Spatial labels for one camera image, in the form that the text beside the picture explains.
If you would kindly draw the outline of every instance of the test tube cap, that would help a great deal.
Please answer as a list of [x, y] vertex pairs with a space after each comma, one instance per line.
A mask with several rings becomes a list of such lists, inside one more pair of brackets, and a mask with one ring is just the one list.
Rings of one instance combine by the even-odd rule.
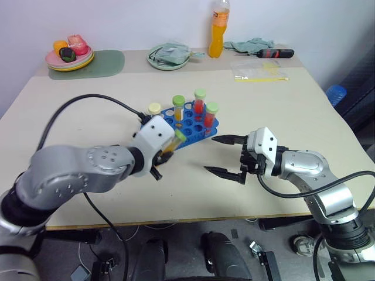
[[203, 100], [206, 98], [206, 90], [205, 89], [196, 89], [194, 92], [195, 98], [199, 100]]
[[153, 102], [148, 106], [148, 112], [150, 112], [152, 115], [159, 114], [161, 110], [162, 106], [157, 102]]
[[206, 111], [211, 114], [216, 114], [219, 111], [219, 105], [216, 102], [209, 102], [206, 105]]
[[175, 129], [175, 136], [179, 138], [182, 142], [186, 142], [187, 140], [186, 136], [179, 129]]
[[176, 95], [173, 97], [173, 105], [176, 107], [183, 107], [185, 103], [185, 98], [182, 95]]

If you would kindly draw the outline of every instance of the test tube rack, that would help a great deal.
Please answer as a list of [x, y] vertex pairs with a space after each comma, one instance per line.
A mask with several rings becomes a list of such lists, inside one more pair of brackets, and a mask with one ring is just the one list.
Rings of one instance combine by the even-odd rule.
[[[219, 121], [215, 118], [214, 124], [211, 128], [205, 127], [203, 124], [204, 113], [196, 114], [193, 107], [194, 101], [186, 102], [183, 105], [183, 119], [181, 122], [181, 127], [176, 126], [174, 116], [175, 112], [173, 111], [173, 107], [165, 109], [161, 112], [161, 116], [164, 118], [164, 120], [173, 129], [179, 129], [187, 138], [186, 142], [181, 143], [177, 149], [184, 148], [185, 146], [201, 141], [202, 139], [209, 138], [217, 133], [216, 127], [219, 125]], [[203, 112], [206, 112], [206, 104], [204, 104]]]

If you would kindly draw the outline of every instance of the yellow liquid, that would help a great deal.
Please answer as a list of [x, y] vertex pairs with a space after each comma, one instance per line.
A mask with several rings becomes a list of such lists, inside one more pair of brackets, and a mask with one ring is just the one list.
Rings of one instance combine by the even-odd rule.
[[[229, 14], [229, 10], [225, 12], [218, 12], [219, 16], [225, 16]], [[220, 57], [223, 51], [223, 35], [227, 29], [227, 23], [222, 26], [212, 24], [212, 41], [209, 46], [209, 56], [210, 57]]]
[[181, 121], [182, 120], [182, 109], [176, 107], [175, 108], [175, 120], [176, 121]]
[[163, 151], [163, 154], [164, 153], [167, 153], [167, 152], [173, 152], [175, 151], [175, 149], [181, 144], [181, 140], [179, 139], [174, 139], [170, 145], [167, 146], [167, 148]]

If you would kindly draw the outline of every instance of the beige table surface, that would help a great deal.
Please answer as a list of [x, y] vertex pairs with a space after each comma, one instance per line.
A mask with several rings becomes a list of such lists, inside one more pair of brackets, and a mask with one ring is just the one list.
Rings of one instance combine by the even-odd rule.
[[[117, 98], [138, 110], [150, 102], [171, 106], [173, 95], [193, 99], [195, 88], [207, 90], [207, 101], [220, 105], [218, 134], [246, 135], [267, 126], [280, 145], [323, 154], [337, 177], [375, 170], [345, 121], [299, 60], [279, 60], [288, 81], [249, 83], [234, 81], [230, 63], [256, 60], [226, 51], [221, 58], [188, 63], [172, 72], [158, 71], [145, 60], [146, 51], [125, 52], [123, 71], [112, 77], [56, 81], [45, 65], [32, 77], [0, 119], [0, 193], [29, 164], [43, 128], [65, 101], [97, 93]], [[109, 101], [86, 99], [68, 107], [56, 121], [46, 145], [126, 145], [139, 122], [132, 113]], [[150, 175], [128, 177], [104, 194], [90, 194], [97, 207], [116, 224], [194, 221], [215, 218], [279, 217], [309, 213], [303, 199], [283, 199], [267, 193], [255, 176], [245, 185], [207, 172], [203, 166], [239, 171], [241, 146], [205, 139], [178, 150], [159, 168], [163, 179]], [[296, 193], [291, 183], [272, 178], [279, 192]], [[359, 177], [347, 183], [358, 207], [370, 194], [374, 180]], [[77, 195], [51, 217], [49, 229], [84, 228], [104, 222]]]

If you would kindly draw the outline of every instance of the blue bottle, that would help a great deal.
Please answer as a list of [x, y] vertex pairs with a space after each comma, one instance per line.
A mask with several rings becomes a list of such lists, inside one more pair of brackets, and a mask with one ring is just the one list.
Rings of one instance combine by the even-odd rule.
[[326, 95], [330, 104], [335, 107], [346, 96], [346, 89], [339, 85], [332, 85], [326, 91]]

